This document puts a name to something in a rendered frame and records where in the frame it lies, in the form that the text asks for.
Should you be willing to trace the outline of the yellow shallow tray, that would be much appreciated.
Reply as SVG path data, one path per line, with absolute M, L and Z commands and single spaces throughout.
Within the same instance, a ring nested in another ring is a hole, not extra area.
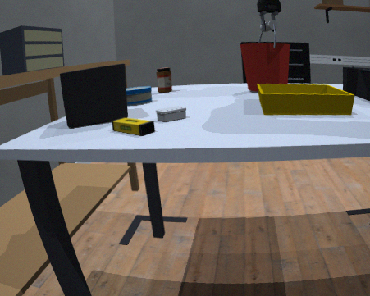
M 263 115 L 351 115 L 354 105 L 355 95 L 328 84 L 257 86 Z

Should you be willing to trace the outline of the orange jar with dark lid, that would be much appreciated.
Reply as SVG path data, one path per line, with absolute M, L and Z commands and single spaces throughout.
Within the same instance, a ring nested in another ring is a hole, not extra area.
M 157 69 L 158 92 L 168 93 L 172 91 L 170 68 Z

